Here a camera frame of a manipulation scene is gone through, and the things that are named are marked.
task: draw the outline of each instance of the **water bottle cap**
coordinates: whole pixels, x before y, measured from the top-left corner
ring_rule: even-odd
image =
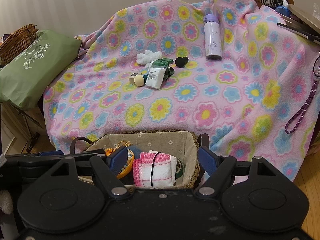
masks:
[[[219,20],[218,18],[214,15],[214,14],[207,14],[206,16],[203,17],[203,22],[207,23],[207,22],[216,22],[217,24],[219,24]]]

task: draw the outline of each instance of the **metal screw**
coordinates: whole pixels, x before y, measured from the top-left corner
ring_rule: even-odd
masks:
[[[114,187],[111,190],[113,195],[120,196],[127,193],[127,189],[125,187]]]
[[[202,187],[199,189],[199,193],[204,196],[212,195],[214,193],[214,189],[212,187]]]
[[[159,198],[166,198],[166,197],[167,197],[166,194],[160,194],[160,195],[159,195]]]

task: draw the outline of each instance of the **pink towel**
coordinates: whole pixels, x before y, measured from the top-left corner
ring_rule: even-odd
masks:
[[[133,179],[138,187],[151,187],[151,169],[155,153],[141,153],[133,162]],[[154,187],[173,186],[170,155],[159,153],[153,168]]]

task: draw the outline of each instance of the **plush toy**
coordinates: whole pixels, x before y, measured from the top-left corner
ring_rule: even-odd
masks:
[[[139,65],[146,65],[146,69],[149,68],[149,63],[151,61],[161,59],[162,58],[162,52],[157,51],[157,52],[152,52],[151,50],[145,50],[144,53],[139,53],[137,55],[137,63]]]

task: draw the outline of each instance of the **pink floral fleece blanket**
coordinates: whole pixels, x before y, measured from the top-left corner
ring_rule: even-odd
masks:
[[[202,19],[209,13],[220,20],[220,62],[205,59]],[[94,141],[121,131],[185,129],[208,133],[217,154],[241,161],[261,155],[293,180],[319,113],[318,93],[299,128],[288,135],[284,127],[308,97],[319,46],[277,22],[284,23],[279,14],[254,0],[158,0],[118,11],[98,31],[79,36],[81,58],[45,91],[52,143],[68,154],[77,136]],[[136,55],[146,49],[189,62],[173,65],[160,90],[139,88],[128,76],[144,69]]]

